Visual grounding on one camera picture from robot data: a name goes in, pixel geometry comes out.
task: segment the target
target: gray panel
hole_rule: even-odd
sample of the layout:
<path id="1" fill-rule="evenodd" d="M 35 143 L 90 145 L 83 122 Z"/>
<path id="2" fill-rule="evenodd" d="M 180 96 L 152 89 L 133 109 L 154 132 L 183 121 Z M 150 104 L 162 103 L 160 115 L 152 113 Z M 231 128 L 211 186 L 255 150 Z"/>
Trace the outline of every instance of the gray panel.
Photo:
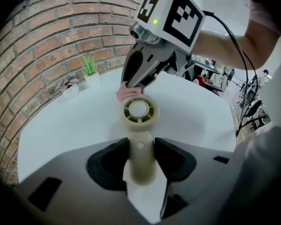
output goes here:
<path id="1" fill-rule="evenodd" d="M 173 192 L 181 195 L 190 205 L 160 224 L 212 223 L 234 186 L 246 146 L 238 146 L 232 155 L 229 152 L 166 140 L 192 153 L 198 164 L 185 181 L 172 183 Z M 58 178 L 62 183 L 48 205 L 46 214 L 62 223 L 148 225 L 130 204 L 125 192 L 105 190 L 87 173 L 88 158 L 118 141 L 104 142 L 61 154 L 29 176 L 17 190 L 28 197 L 47 177 Z M 230 161 L 225 165 L 214 161 L 215 156 L 227 157 Z"/>
<path id="2" fill-rule="evenodd" d="M 63 153 L 23 181 L 17 191 L 28 197 L 47 178 L 62 180 L 46 213 L 65 224 L 149 224 L 125 192 L 109 191 L 88 175 L 86 162 L 95 152 L 119 140 Z"/>

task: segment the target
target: black slot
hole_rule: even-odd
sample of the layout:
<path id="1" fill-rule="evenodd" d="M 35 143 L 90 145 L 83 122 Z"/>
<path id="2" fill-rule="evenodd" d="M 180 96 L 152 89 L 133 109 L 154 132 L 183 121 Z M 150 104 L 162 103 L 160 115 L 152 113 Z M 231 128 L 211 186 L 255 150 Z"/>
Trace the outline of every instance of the black slot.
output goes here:
<path id="1" fill-rule="evenodd" d="M 215 157 L 214 160 L 224 164 L 227 164 L 229 162 L 229 158 L 221 157 L 221 156 Z"/>
<path id="2" fill-rule="evenodd" d="M 61 184 L 57 178 L 47 178 L 28 198 L 28 201 L 45 212 L 51 199 Z"/>
<path id="3" fill-rule="evenodd" d="M 90 156 L 86 169 L 92 180 L 102 188 L 126 191 L 123 171 L 128 158 L 129 140 L 124 138 Z"/>
<path id="4" fill-rule="evenodd" d="M 140 83 L 144 86 L 148 86 L 151 82 L 153 82 L 153 80 L 154 80 L 154 77 L 148 75 Z"/>
<path id="5" fill-rule="evenodd" d="M 140 69 L 142 61 L 143 55 L 141 51 L 135 51 L 133 54 L 131 54 L 130 58 L 126 63 L 122 82 L 127 82 L 127 84 L 129 84 L 133 76 Z"/>
<path id="6" fill-rule="evenodd" d="M 152 58 L 153 58 L 153 55 L 151 54 L 150 57 L 147 59 L 147 62 L 150 62 Z"/>
<path id="7" fill-rule="evenodd" d="M 177 194 L 169 196 L 162 219 L 168 218 L 187 206 L 187 202 Z"/>

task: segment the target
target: person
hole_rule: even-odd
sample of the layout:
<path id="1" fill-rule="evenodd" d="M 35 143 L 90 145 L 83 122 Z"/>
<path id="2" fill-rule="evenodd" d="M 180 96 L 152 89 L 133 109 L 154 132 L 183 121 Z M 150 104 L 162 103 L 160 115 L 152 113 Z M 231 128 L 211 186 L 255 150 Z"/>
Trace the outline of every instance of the person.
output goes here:
<path id="1" fill-rule="evenodd" d="M 250 58 L 255 69 L 261 68 L 273 52 L 281 30 L 274 23 L 273 17 L 259 3 L 250 1 L 250 16 L 246 32 L 237 36 L 242 50 Z M 192 51 L 193 54 L 209 57 L 225 66 L 245 69 L 238 50 L 231 38 L 226 35 L 202 30 Z M 245 58 L 248 69 L 250 62 Z"/>
<path id="2" fill-rule="evenodd" d="M 249 86 L 248 86 L 248 93 L 247 93 L 247 96 L 245 97 L 245 102 L 244 102 L 244 99 L 242 99 L 240 102 L 238 102 L 239 105 L 241 106 L 241 108 L 243 108 L 243 106 L 246 107 L 251 104 L 251 102 L 254 100 L 256 92 L 258 93 L 258 90 L 261 89 L 265 85 L 267 76 L 268 76 L 268 70 L 265 69 L 265 70 L 263 70 L 263 73 L 257 77 L 257 79 L 256 79 L 256 76 L 254 76 L 252 78 L 252 81 L 249 83 Z"/>
<path id="3" fill-rule="evenodd" d="M 228 81 L 231 81 L 231 79 L 233 78 L 233 75 L 234 75 L 234 73 L 235 73 L 235 68 L 233 67 L 232 68 L 232 71 L 230 72 L 230 74 L 228 75 Z"/>

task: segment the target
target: beige spool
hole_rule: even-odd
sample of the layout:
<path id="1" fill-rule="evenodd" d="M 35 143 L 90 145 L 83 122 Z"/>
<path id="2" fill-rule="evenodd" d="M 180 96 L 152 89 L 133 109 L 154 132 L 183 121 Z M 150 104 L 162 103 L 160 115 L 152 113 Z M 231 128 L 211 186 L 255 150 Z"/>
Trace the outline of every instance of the beige spool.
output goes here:
<path id="1" fill-rule="evenodd" d="M 159 121 L 159 106 L 147 95 L 132 96 L 121 102 L 119 116 L 129 132 L 131 177 L 136 184 L 150 184 L 156 173 L 154 139 L 150 131 Z"/>

